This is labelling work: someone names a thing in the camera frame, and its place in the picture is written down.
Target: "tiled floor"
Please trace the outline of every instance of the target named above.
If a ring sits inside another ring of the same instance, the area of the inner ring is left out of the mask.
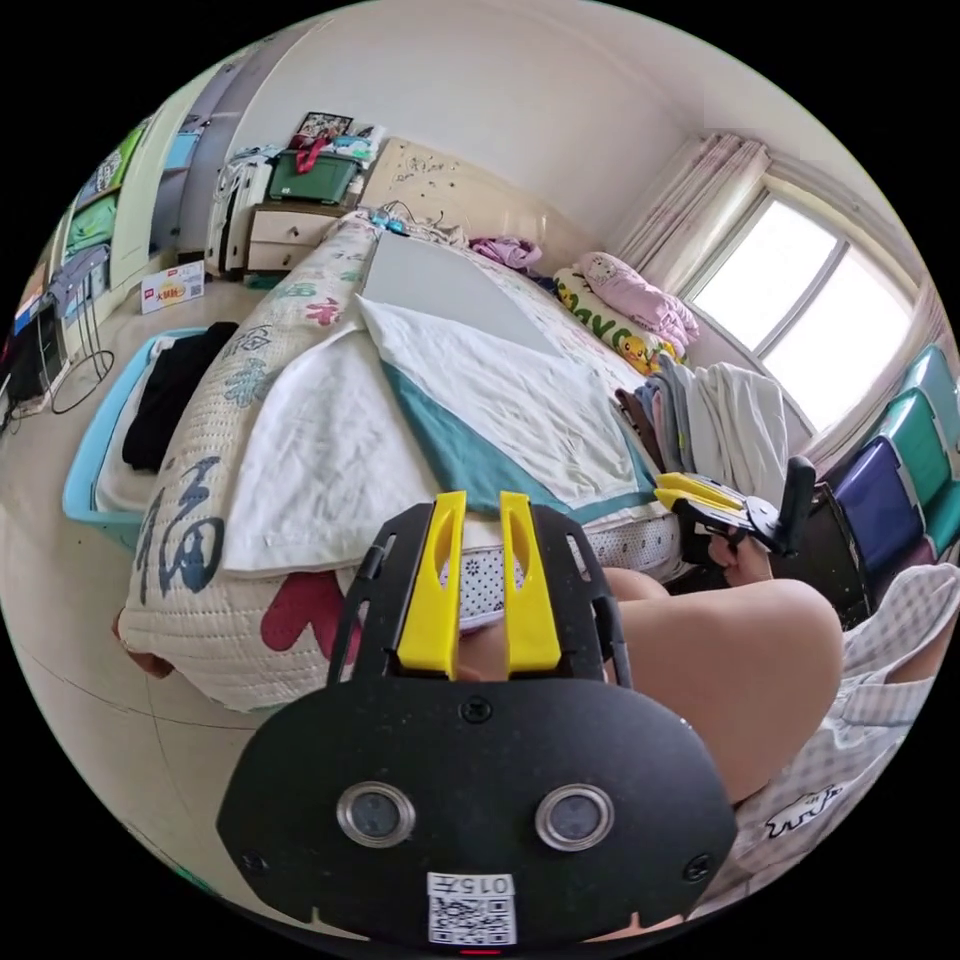
[[[262,297],[212,283],[200,300],[141,316],[131,296],[101,326],[103,346],[116,354],[106,381],[75,410],[26,419],[0,440],[0,601],[47,723],[106,807],[222,895],[283,919],[254,898],[214,831],[227,778],[258,721],[211,703],[176,674],[156,681],[133,664],[110,632],[131,554],[70,523],[60,508],[87,424],[144,341],[242,321]],[[58,409],[92,373],[86,364],[68,381]]]

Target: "screw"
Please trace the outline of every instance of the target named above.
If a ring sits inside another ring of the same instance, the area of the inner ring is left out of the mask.
[[[247,873],[252,873],[255,877],[263,876],[269,869],[263,857],[252,851],[241,854],[240,864]]]
[[[470,697],[460,704],[460,717],[467,723],[486,723],[493,716],[493,707],[483,697]]]
[[[687,883],[700,883],[713,869],[713,857],[709,853],[701,853],[699,857],[694,857],[683,868],[683,879]]]

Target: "plaid shirt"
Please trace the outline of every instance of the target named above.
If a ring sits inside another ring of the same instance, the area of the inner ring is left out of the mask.
[[[830,712],[793,763],[737,810],[730,856],[691,915],[703,916],[777,879],[832,833],[886,769],[933,679],[886,683],[960,609],[952,564],[900,573],[877,612],[845,635],[844,677]]]

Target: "camera lens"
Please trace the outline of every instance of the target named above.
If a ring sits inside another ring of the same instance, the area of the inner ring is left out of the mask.
[[[588,850],[600,843],[612,826],[613,802],[599,787],[587,784],[559,787],[537,808],[537,835],[554,850]]]
[[[413,832],[413,804],[396,787],[369,781],[345,790],[337,803],[343,832],[364,847],[393,847]]]

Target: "nightstand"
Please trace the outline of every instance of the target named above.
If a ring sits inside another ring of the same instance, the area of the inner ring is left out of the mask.
[[[247,273],[289,273],[316,250],[327,230],[348,211],[317,203],[261,203],[253,208]]]

